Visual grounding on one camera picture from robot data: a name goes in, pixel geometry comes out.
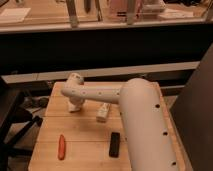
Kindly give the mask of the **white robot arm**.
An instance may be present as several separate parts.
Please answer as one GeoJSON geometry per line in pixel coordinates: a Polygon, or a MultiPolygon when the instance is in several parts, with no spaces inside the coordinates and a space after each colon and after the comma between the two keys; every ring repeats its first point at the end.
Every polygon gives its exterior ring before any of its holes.
{"type": "Polygon", "coordinates": [[[150,81],[91,86],[72,73],[61,93],[77,109],[86,99],[119,106],[132,171],[179,171],[160,96],[150,81]]]}

